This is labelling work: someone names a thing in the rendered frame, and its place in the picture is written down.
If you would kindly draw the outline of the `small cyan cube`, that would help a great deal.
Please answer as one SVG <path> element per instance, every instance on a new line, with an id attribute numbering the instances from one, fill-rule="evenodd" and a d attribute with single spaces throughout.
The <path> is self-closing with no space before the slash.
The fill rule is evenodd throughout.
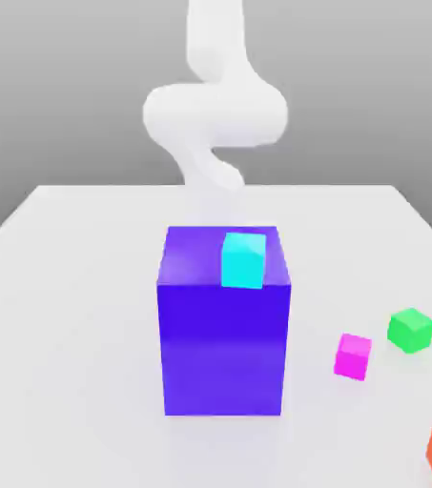
<path id="1" fill-rule="evenodd" d="M 221 252 L 221 285 L 261 289 L 266 267 L 266 235 L 228 232 Z"/>

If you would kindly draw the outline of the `small magenta cube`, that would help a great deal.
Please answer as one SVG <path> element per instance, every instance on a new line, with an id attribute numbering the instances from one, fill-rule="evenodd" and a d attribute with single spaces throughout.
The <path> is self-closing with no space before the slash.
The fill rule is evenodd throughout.
<path id="1" fill-rule="evenodd" d="M 335 356 L 334 373 L 358 381 L 364 381 L 372 347 L 366 337 L 342 334 Z"/>

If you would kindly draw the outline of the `small green cube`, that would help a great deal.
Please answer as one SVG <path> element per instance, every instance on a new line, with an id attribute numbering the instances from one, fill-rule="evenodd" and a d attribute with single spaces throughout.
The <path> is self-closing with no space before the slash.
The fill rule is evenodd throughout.
<path id="1" fill-rule="evenodd" d="M 432 319 L 415 308 L 392 314 L 387 339 L 407 354 L 415 354 L 432 342 Z"/>

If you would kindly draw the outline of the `large purple box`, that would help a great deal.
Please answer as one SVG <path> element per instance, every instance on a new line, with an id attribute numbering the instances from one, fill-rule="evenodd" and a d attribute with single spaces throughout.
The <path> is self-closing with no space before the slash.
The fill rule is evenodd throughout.
<path id="1" fill-rule="evenodd" d="M 221 284 L 229 227 L 171 226 L 156 295 L 168 416 L 277 416 L 281 412 L 291 279 L 278 230 L 266 237 L 259 289 Z"/>

